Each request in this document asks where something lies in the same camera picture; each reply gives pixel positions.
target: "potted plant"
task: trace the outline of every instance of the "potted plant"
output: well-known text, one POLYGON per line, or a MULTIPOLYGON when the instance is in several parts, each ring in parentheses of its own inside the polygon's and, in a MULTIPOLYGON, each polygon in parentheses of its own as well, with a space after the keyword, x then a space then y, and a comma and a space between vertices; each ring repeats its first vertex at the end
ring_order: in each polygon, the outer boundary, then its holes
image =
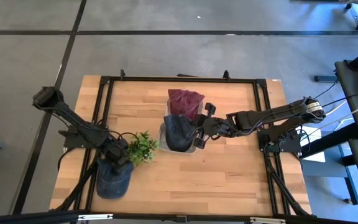
POLYGON ((120 172, 115 172, 110 162, 98 159, 99 172, 96 192, 101 198, 120 198, 127 192, 131 173, 142 162, 151 161, 153 151, 158 147, 158 141, 150 138, 148 131, 136 133, 128 145, 129 162, 120 172))

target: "wooden table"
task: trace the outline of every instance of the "wooden table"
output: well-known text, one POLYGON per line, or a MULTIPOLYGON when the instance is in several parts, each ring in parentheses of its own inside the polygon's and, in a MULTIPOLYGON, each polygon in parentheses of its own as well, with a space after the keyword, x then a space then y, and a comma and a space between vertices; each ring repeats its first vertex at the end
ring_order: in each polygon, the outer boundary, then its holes
MULTIPOLYGON (((75 112, 91 121, 100 76, 84 76, 75 112)), ((286 103, 280 80, 267 80, 272 107, 286 103)), ((243 83, 114 82, 108 126, 118 132, 149 130, 159 138, 168 89, 197 91, 204 103, 216 106, 215 116, 256 110, 252 85, 243 83)), ((76 185, 84 149, 75 149, 62 160, 50 208, 59 206, 76 185)), ((282 153, 286 186, 307 212, 311 212, 300 163, 282 153)), ((275 189, 279 211, 282 201, 275 189)), ((88 185, 80 208, 85 207, 88 185)), ((152 162, 141 164, 132 173, 123 198, 107 200, 94 192, 92 212, 158 213, 187 215, 272 214, 263 154, 256 133, 241 138, 208 141, 205 149, 192 154, 157 150, 152 162)))

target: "green plant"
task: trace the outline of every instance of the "green plant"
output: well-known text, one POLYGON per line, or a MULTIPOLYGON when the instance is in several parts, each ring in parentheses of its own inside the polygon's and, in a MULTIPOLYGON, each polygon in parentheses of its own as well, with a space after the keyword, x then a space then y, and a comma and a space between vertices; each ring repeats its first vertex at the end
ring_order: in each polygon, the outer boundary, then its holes
POLYGON ((150 138, 149 131, 136 133, 137 138, 128 146, 129 159, 138 166, 141 162, 151 161, 154 158, 153 151, 158 147, 158 141, 150 138))

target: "table frame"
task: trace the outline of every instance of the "table frame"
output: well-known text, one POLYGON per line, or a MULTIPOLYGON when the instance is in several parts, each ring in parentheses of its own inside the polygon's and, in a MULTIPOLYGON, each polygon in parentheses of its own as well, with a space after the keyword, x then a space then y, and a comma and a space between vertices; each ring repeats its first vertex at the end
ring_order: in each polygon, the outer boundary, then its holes
MULTIPOLYGON (((261 107, 261 100, 259 95, 259 88, 262 89, 264 103, 266 110, 270 109, 270 100, 269 100, 269 93, 267 91, 267 83, 266 79, 238 79, 238 78, 230 78, 229 72, 225 71, 222 78, 200 78, 200 77, 189 77, 186 75, 179 75, 180 77, 127 77, 125 72, 121 70, 121 74, 119 77, 110 77, 110 76, 101 76, 100 82, 99 82, 99 90, 96 97, 96 102, 94 106, 93 111, 93 117, 92 117, 92 123, 98 123, 101 122, 102 124, 106 125, 108 113, 109 113, 109 107, 110 102, 112 99, 112 89, 114 86, 114 81, 125 81, 125 82, 131 82, 131 81, 141 81, 141 82, 207 82, 207 83, 246 83, 250 84, 253 87, 254 90, 254 98, 255 98, 255 104, 257 111, 262 111, 261 107), (102 103, 102 96, 103 96, 103 90, 104 87, 108 85, 107 87, 107 93, 106 93, 106 101, 104 104, 103 114, 101 120, 99 120, 98 115, 102 103)), ((90 164, 91 159, 91 150, 90 148, 85 149, 85 155, 83 159, 83 163, 81 166, 81 173, 80 178, 84 175, 84 173, 87 170, 87 167, 90 164)), ((270 159, 266 154, 264 154, 264 161, 265 161, 265 168, 266 168, 266 174, 267 174, 267 182, 268 182, 268 189, 270 194, 270 203, 272 206, 272 213, 273 215, 278 214, 278 208, 277 208, 277 199, 275 195, 275 189, 274 189, 274 182, 270 175, 270 172, 268 172, 268 166, 267 166, 267 160, 270 159)), ((280 155, 275 153, 275 165, 278 176, 282 179, 284 182, 284 174, 282 170, 280 155)), ((85 201, 85 210, 91 211, 92 206, 92 199, 93 199, 93 193, 94 193, 94 187, 96 184, 96 173, 92 174, 89 182, 89 189, 86 196, 85 201)), ((77 195, 75 202, 74 202, 74 210, 80 209, 80 203, 81 203, 81 196, 83 192, 80 192, 79 195, 77 195)), ((290 215, 290 206, 286 198, 282 195, 282 202, 283 202, 283 210, 284 214, 290 215)), ((239 219, 234 219, 233 216, 216 216, 216 215, 159 215, 159 214, 132 214, 132 213, 126 213, 121 214, 118 217, 121 218, 131 218, 131 219, 156 219, 156 220, 167 220, 169 217, 174 218, 176 221, 180 222, 181 220, 187 220, 189 217, 192 217, 192 220, 196 218, 197 220, 206 220, 206 221, 228 221, 228 220, 245 220, 246 217, 238 217, 239 219)))

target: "black metal frame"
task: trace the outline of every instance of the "black metal frame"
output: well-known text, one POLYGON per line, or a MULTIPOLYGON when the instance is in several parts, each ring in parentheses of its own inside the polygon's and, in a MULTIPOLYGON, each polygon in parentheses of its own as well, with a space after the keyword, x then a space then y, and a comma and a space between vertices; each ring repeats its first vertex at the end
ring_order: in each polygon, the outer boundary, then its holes
MULTIPOLYGON (((259 88, 262 89, 263 96, 264 96, 264 103, 265 107, 267 109, 270 109, 270 100, 269 100, 269 94, 267 91, 267 84, 266 80, 264 79, 238 79, 238 78, 230 78, 229 72, 225 71, 222 78, 200 78, 200 77, 127 77, 125 75, 125 72, 121 70, 121 74, 119 77, 106 77, 102 76, 101 81, 99 83, 99 90, 98 95, 96 97, 96 103, 94 107, 94 113, 93 113, 93 119, 92 122, 96 122, 97 120, 97 114, 99 113, 99 109, 101 106, 101 98, 103 95, 103 89, 106 84, 108 84, 108 91, 107 91, 107 97, 106 102, 104 104, 103 109, 103 118, 101 120, 102 124, 106 125, 107 117, 108 117, 108 111, 110 107, 110 102, 112 98, 112 88, 114 85, 114 81, 142 81, 142 82, 204 82, 204 83, 244 83, 244 84, 251 84, 254 90, 254 97, 255 97, 255 104, 257 111, 262 111, 261 109, 261 102, 260 102, 260 96, 259 96, 259 88)), ((88 166, 89 160, 90 160, 90 153, 85 153, 82 169, 88 166)), ((280 160, 280 155, 275 155, 275 163, 277 168, 278 176, 284 181, 283 178, 283 171, 282 171, 282 165, 280 160)), ((274 189, 274 181, 270 175, 270 172, 268 172, 268 165, 266 160, 269 159, 264 154, 265 159, 265 168, 266 168, 266 174, 268 178, 268 188, 269 188, 269 194, 270 194, 270 203, 272 205, 272 213, 273 215, 278 214, 278 208, 277 208, 277 200, 275 195, 275 189, 274 189)), ((91 176, 91 183, 89 185, 88 194, 86 197, 86 203, 85 203, 85 210, 91 211, 91 204, 94 194, 94 187, 96 183, 96 173, 97 169, 95 170, 94 174, 91 176)), ((283 198, 283 207, 284 207, 284 213, 286 215, 290 214, 289 204, 284 196, 283 198)), ((77 205, 80 204, 81 196, 77 197, 75 207, 74 209, 79 209, 77 205)), ((204 221, 242 221, 246 222, 250 220, 250 217, 248 216, 209 216, 209 215, 155 215, 155 214, 132 214, 132 213, 125 213, 125 214, 114 214, 114 218, 130 218, 130 219, 153 219, 153 220, 173 220, 176 222, 187 222, 189 220, 204 220, 204 221)))
MULTIPOLYGON (((353 35, 358 36, 358 31, 253 31, 253 30, 78 30, 82 15, 85 10, 87 0, 81 0, 78 13, 76 15, 72 30, 0 30, 0 35, 68 35, 69 39, 65 52, 63 54, 61 67, 55 82, 55 88, 59 89, 67 64, 70 58, 71 50, 74 46, 77 35, 269 35, 269 36, 314 36, 314 35, 353 35)), ((126 80, 145 81, 142 77, 126 77, 126 80)), ((206 82, 215 82, 214 80, 204 80, 206 82)), ((51 115, 45 113, 40 121, 40 125, 35 135, 34 143, 30 151, 30 156, 25 165, 25 172, 18 186, 18 193, 12 202, 12 214, 22 213, 26 196, 30 188, 32 177, 40 156, 42 145, 44 143, 51 115)))

